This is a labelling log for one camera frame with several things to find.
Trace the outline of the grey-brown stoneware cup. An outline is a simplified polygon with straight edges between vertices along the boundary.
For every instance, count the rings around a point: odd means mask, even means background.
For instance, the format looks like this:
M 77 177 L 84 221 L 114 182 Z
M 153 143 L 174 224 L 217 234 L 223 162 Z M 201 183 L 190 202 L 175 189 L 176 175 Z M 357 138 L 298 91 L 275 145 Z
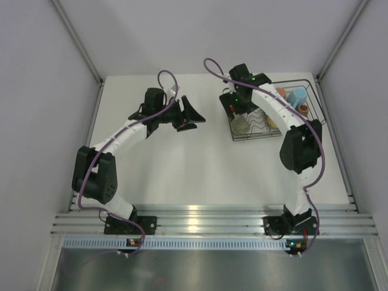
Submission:
M 249 122 L 242 115 L 235 115 L 231 121 L 231 126 L 237 134 L 246 134 L 250 130 Z

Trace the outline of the yellow ceramic mug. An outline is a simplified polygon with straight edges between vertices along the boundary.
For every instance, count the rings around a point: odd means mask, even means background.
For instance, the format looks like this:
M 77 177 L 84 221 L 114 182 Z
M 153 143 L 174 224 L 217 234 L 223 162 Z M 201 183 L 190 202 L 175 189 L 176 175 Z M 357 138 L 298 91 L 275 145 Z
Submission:
M 278 127 L 276 125 L 276 123 L 270 117 L 267 117 L 267 122 L 268 122 L 269 126 L 271 126 L 274 129 L 276 129 Z

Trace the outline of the pink ceramic mug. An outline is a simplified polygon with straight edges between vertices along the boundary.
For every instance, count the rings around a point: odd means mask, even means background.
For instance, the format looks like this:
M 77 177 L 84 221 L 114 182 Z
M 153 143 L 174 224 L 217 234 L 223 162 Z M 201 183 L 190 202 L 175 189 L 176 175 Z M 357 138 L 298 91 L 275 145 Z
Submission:
M 284 98 L 284 99 L 287 99 L 287 92 L 285 91 L 284 88 L 282 87 L 277 87 L 276 88 L 276 91 L 279 93 L 279 95 Z

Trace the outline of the light blue ceramic mug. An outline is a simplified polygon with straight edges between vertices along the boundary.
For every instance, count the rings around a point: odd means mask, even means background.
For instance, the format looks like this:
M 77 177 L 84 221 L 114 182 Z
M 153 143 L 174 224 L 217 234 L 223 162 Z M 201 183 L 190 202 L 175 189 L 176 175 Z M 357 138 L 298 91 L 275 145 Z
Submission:
M 293 89 L 288 97 L 287 102 L 294 108 L 297 109 L 300 105 L 303 105 L 307 99 L 307 91 L 304 87 L 297 87 Z

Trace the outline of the dark brown mug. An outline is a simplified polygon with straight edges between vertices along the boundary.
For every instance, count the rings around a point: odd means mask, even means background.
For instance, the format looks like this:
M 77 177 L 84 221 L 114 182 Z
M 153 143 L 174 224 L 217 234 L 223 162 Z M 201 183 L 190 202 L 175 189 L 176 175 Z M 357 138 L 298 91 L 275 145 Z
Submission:
M 297 111 L 298 111 L 301 115 L 303 115 L 303 116 L 305 116 L 305 117 L 308 117 L 308 114 L 309 114 L 309 107 L 308 107 L 307 104 L 301 104 L 301 105 L 298 106 Z

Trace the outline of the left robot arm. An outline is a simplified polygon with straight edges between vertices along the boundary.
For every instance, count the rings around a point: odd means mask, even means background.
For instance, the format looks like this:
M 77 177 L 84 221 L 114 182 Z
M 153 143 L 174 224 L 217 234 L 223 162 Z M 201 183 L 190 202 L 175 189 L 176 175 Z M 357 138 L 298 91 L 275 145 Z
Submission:
M 147 139 L 160 124 L 171 124 L 177 132 L 195 129 L 205 118 L 186 96 L 177 99 L 172 89 L 149 88 L 139 109 L 111 136 L 93 147 L 82 146 L 77 154 L 72 190 L 78 207 L 105 211 L 118 219 L 126 234 L 138 228 L 136 207 L 121 195 L 116 164 L 134 145 Z

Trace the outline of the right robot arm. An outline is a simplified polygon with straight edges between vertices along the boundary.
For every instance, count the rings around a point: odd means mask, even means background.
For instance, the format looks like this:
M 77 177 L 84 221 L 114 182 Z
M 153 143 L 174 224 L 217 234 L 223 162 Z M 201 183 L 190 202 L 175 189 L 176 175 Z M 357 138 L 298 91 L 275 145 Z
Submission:
M 219 100 L 234 131 L 245 132 L 249 123 L 243 116 L 261 109 L 282 134 L 279 158 L 294 181 L 284 205 L 283 226 L 287 232 L 296 234 L 305 228 L 306 221 L 312 216 L 307 190 L 313 185 L 307 180 L 317 163 L 326 161 L 322 125 L 317 119 L 310 121 L 297 112 L 264 73 L 254 75 L 245 64 L 239 64 L 221 77 L 229 91 Z

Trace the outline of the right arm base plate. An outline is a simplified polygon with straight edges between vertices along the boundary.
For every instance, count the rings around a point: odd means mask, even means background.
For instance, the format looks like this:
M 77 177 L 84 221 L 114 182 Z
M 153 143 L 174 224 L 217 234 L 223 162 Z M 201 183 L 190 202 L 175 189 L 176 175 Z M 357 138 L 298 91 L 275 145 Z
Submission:
M 274 239 L 284 236 L 313 236 L 318 226 L 316 218 L 313 216 L 309 220 L 296 226 L 292 226 L 281 216 L 265 216 L 263 218 L 264 233 Z

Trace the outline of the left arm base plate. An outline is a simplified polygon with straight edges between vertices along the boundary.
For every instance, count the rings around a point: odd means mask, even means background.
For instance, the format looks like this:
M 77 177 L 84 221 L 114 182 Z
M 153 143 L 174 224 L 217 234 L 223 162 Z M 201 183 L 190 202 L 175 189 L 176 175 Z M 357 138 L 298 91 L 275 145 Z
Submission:
M 154 235 L 157 228 L 156 216 L 139 216 L 135 221 L 146 235 Z M 140 235 L 141 230 L 131 223 L 108 216 L 105 220 L 105 235 Z

